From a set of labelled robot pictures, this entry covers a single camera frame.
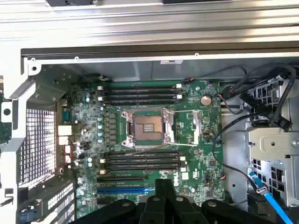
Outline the open PC case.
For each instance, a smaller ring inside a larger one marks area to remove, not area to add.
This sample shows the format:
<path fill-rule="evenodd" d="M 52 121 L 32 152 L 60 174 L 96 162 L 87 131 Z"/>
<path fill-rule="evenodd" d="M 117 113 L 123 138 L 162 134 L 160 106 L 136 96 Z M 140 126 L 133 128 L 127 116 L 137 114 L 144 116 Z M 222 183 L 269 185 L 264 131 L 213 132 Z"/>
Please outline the open PC case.
<path fill-rule="evenodd" d="M 299 80 L 299 41 L 36 48 L 13 58 L 0 60 L 0 224 L 74 224 L 70 87 L 147 81 L 217 82 L 222 127 L 212 146 L 222 145 L 214 159 L 224 198 L 213 199 L 299 224 L 299 207 L 286 206 L 252 170 L 246 141 L 250 127 L 292 127 L 281 112 Z"/>

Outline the blue expansion slot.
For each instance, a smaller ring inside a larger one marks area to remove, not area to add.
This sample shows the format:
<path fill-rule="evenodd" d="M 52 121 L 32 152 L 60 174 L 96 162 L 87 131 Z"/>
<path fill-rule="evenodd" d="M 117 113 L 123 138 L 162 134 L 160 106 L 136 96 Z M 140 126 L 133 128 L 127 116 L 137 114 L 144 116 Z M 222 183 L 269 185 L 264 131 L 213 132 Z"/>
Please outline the blue expansion slot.
<path fill-rule="evenodd" d="M 136 194 L 145 193 L 149 191 L 154 191 L 155 188 L 145 188 L 145 187 L 102 187 L 97 188 L 97 194 Z"/>

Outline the black RAM slot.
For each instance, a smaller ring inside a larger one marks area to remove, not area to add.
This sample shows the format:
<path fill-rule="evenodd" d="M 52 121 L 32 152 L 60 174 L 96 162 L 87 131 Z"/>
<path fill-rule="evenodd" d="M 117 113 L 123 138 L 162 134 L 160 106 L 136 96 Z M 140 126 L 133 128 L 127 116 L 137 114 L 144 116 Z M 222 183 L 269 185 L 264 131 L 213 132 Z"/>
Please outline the black RAM slot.
<path fill-rule="evenodd" d="M 113 92 L 106 91 L 105 96 L 114 96 L 114 95 L 157 95 L 157 94 L 180 94 L 180 92 L 173 91 L 150 91 L 150 92 L 138 92 L 138 91 L 123 91 L 123 92 Z"/>
<path fill-rule="evenodd" d="M 180 100 L 177 99 L 162 99 L 162 100 L 111 100 L 105 101 L 106 105 L 115 106 L 132 106 L 132 105 L 178 105 Z"/>
<path fill-rule="evenodd" d="M 157 171 L 157 170 L 180 170 L 180 166 L 173 166 L 172 164 L 170 166 L 149 166 L 149 165 L 144 165 L 144 166 L 133 166 L 133 167 L 109 167 L 109 168 L 102 168 L 99 170 L 98 174 L 100 175 L 105 175 L 110 172 L 148 172 L 148 171 Z"/>
<path fill-rule="evenodd" d="M 181 162 L 180 157 L 108 157 L 100 159 L 101 164 L 123 162 Z"/>
<path fill-rule="evenodd" d="M 105 156 L 140 156 L 140 155 L 182 155 L 181 150 L 169 150 L 169 151 L 147 151 L 140 153 L 133 152 L 113 152 L 105 153 Z"/>
<path fill-rule="evenodd" d="M 114 92 L 121 92 L 121 91 L 174 91 L 179 90 L 182 88 L 182 84 L 175 84 L 174 86 L 133 86 L 133 87 L 104 87 L 104 86 L 97 86 L 98 91 L 114 91 Z"/>
<path fill-rule="evenodd" d="M 106 166 L 110 167 L 128 167 L 128 166 L 136 166 L 136 167 L 179 167 L 181 166 L 180 162 L 117 162 L 117 163 L 105 163 Z"/>
<path fill-rule="evenodd" d="M 163 99 L 182 99 L 182 94 L 166 94 L 166 95 L 108 95 L 97 97 L 98 101 L 104 100 L 163 100 Z"/>

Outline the coin cell battery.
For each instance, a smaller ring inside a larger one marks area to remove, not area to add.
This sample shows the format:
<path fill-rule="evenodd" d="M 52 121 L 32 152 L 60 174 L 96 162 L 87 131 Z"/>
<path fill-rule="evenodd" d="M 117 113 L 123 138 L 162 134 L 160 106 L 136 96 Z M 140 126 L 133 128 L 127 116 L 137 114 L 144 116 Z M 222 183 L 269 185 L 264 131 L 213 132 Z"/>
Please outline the coin cell battery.
<path fill-rule="evenodd" d="M 203 105 L 203 106 L 209 106 L 211 105 L 212 103 L 212 98 L 207 95 L 207 94 L 204 94 L 201 98 L 200 98 L 200 103 Z"/>

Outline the silver disk bay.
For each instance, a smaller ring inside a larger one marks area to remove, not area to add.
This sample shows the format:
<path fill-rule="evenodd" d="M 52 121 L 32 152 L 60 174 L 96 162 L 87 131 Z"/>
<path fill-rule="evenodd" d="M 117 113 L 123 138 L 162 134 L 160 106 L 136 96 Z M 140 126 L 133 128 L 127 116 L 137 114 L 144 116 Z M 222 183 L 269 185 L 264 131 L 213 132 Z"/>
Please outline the silver disk bay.
<path fill-rule="evenodd" d="M 246 130 L 247 152 L 252 170 L 269 192 L 286 206 L 299 207 L 299 80 L 289 93 L 282 116 L 293 123 L 280 127 L 250 127 Z"/>

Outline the long black expansion slot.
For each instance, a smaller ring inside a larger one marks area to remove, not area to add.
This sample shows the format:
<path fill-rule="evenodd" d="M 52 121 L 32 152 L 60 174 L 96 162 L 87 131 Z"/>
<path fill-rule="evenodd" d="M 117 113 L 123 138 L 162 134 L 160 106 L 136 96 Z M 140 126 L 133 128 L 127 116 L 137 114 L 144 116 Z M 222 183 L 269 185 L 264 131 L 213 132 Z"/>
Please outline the long black expansion slot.
<path fill-rule="evenodd" d="M 102 176 L 97 177 L 97 183 L 108 183 L 108 182 L 143 182 L 147 179 L 146 176 Z"/>

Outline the green motherboard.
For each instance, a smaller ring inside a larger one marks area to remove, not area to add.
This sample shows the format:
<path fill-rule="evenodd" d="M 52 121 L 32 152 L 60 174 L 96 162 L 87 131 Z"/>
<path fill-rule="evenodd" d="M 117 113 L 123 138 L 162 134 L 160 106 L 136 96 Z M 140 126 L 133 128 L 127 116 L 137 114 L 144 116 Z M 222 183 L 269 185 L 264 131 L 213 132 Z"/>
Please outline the green motherboard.
<path fill-rule="evenodd" d="M 69 137 L 76 218 L 155 193 L 156 179 L 197 205 L 223 199 L 219 84 L 209 81 L 81 83 L 70 87 Z"/>

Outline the silver socket cover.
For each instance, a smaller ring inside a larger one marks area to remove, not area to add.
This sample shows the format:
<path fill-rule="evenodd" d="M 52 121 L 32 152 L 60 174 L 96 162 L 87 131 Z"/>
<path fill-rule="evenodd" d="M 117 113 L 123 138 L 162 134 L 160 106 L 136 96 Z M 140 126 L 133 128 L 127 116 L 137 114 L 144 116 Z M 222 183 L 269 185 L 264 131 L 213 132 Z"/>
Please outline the silver socket cover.
<path fill-rule="evenodd" d="M 195 125 L 195 128 L 193 129 L 193 142 L 191 144 L 185 144 L 185 143 L 172 143 L 172 145 L 178 145 L 178 146 L 190 146 L 195 147 L 199 144 L 199 135 L 202 131 L 202 125 L 199 120 L 198 110 L 183 110 L 183 111 L 174 111 L 174 113 L 178 112 L 192 112 L 193 120 L 192 124 Z"/>

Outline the CPU socket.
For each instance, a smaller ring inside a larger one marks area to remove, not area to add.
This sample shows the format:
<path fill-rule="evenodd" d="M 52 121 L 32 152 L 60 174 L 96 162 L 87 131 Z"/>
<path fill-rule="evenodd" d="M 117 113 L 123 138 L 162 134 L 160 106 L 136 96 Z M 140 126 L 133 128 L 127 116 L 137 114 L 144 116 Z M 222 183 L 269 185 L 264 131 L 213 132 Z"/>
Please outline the CPU socket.
<path fill-rule="evenodd" d="M 175 112 L 167 108 L 139 108 L 121 112 L 125 120 L 123 147 L 154 149 L 175 143 Z"/>

